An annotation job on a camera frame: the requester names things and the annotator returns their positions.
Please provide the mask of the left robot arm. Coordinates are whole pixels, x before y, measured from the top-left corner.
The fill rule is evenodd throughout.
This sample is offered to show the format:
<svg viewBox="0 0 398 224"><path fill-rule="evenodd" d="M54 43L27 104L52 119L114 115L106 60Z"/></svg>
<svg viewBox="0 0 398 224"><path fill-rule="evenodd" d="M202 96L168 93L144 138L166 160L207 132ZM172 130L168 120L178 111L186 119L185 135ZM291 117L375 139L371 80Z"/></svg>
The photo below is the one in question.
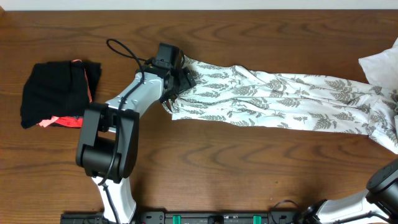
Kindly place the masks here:
<svg viewBox="0 0 398 224"><path fill-rule="evenodd" d="M76 164L99 188L104 210L66 213L61 223L133 223L136 201L129 178L137 160L140 118L154 102L176 99L196 85L176 46L161 43L147 60L131 50L125 56L139 66L133 82L115 98L89 104L76 150Z"/></svg>

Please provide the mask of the white fern print garment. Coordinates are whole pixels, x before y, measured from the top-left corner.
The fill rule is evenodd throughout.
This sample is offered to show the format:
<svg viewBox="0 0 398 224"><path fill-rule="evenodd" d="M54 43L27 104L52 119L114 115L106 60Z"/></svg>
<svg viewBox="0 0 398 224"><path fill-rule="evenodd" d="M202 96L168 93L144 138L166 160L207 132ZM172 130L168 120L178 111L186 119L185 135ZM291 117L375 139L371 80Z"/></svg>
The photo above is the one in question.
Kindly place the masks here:
<svg viewBox="0 0 398 224"><path fill-rule="evenodd" d="M368 136L397 151L397 91L326 75L267 73L187 58L195 87L164 103L172 119Z"/></svg>

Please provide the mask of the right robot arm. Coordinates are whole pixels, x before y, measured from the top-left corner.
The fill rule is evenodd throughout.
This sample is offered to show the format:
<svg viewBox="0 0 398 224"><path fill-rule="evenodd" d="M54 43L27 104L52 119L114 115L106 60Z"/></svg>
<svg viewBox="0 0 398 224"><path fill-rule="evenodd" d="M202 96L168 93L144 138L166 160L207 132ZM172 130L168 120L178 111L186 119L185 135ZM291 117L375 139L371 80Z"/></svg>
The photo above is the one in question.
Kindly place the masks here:
<svg viewBox="0 0 398 224"><path fill-rule="evenodd" d="M397 223L397 159L379 169L366 189L339 200L322 200L297 216L297 223Z"/></svg>

